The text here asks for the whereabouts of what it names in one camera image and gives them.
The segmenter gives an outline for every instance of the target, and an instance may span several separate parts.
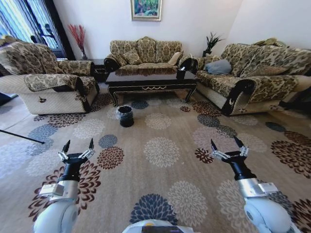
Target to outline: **red dried branches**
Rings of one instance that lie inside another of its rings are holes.
[[[84,37],[86,35],[86,31],[82,25],[68,25],[69,31],[73,35],[74,39],[76,40],[79,48],[84,50]]]

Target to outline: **black bin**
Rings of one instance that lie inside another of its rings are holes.
[[[132,108],[130,106],[118,108],[118,118],[120,119],[121,126],[131,127],[134,124]]]

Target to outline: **table leg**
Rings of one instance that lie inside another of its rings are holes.
[[[189,103],[190,98],[191,98],[191,96],[193,95],[193,93],[195,92],[195,90],[196,90],[196,84],[194,84],[193,86],[191,86],[191,89],[189,90],[189,92],[188,92],[188,94],[187,94],[187,96],[186,96],[186,99],[185,99],[186,103]]]
[[[118,99],[116,97],[116,93],[114,92],[114,90],[112,90],[111,87],[108,87],[108,93],[110,94],[110,96],[113,100],[113,106],[117,107],[118,106]]]

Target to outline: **loveseat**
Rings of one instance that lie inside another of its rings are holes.
[[[137,65],[131,65],[124,59],[124,54],[134,51],[138,54],[140,61]],[[162,69],[181,65],[188,56],[182,55],[175,65],[168,61],[176,52],[182,51],[179,41],[156,41],[145,36],[137,41],[112,40],[110,42],[110,54],[104,59],[105,69],[113,72],[117,69]]]
[[[0,48],[0,92],[18,94],[32,114],[85,113],[99,93],[90,61],[57,61],[45,45]]]
[[[229,44],[220,57],[207,54],[196,59],[197,90],[227,116],[277,110],[280,101],[311,86],[311,77],[304,76],[311,68],[309,50]],[[220,59],[229,61],[230,74],[204,70],[205,64]]]

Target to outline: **gray pillow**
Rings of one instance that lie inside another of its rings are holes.
[[[226,59],[222,59],[216,62],[207,63],[205,65],[205,70],[210,74],[230,74],[232,68]]]

